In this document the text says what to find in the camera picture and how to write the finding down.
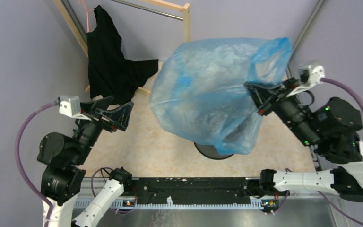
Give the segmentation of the blue plastic trash bag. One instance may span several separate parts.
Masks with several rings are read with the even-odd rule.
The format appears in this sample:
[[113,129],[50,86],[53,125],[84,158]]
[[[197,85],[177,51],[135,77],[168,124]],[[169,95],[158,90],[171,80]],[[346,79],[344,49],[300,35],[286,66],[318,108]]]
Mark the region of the blue plastic trash bag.
[[275,87],[292,51],[288,37],[211,38],[181,44],[163,63],[150,108],[161,128],[221,155],[247,155],[262,118],[245,83]]

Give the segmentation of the dark grey trash bin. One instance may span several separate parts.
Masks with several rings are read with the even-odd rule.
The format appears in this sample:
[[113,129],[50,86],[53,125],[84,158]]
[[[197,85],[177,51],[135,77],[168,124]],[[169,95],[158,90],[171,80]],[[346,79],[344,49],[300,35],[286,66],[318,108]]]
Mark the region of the dark grey trash bin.
[[212,160],[224,160],[233,156],[233,154],[220,154],[213,145],[201,145],[194,142],[194,146],[201,155]]

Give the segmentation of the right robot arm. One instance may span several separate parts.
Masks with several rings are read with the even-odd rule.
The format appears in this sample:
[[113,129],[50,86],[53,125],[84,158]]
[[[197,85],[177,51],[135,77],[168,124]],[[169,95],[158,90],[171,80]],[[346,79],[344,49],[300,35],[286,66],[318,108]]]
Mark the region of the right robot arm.
[[358,131],[363,127],[361,113],[347,101],[332,97],[317,111],[300,105],[296,94],[304,84],[291,78],[276,86],[246,82],[258,115],[275,113],[304,145],[337,168],[313,173],[262,170],[258,182],[264,195],[288,190],[319,191],[363,202],[363,144]]

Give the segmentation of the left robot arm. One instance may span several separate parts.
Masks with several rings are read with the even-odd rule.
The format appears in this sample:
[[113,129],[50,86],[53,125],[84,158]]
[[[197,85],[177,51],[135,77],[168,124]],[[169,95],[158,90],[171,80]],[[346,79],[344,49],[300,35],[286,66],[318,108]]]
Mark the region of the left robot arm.
[[132,174],[124,168],[109,173],[102,190],[77,217],[72,216],[86,171],[84,164],[102,131],[125,131],[133,102],[110,109],[111,96],[81,102],[78,96],[60,96],[56,105],[62,115],[75,119],[72,136],[58,132],[47,134],[40,142],[37,160],[46,165],[42,175],[46,227],[95,227],[112,203],[133,191]]

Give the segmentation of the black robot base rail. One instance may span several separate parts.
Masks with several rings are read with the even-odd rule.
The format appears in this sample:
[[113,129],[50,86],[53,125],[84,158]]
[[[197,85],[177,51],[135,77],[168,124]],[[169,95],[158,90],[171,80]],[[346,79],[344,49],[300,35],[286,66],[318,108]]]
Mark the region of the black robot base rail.
[[134,178],[121,198],[126,207],[231,207],[266,204],[281,199],[286,192],[267,189],[258,178]]

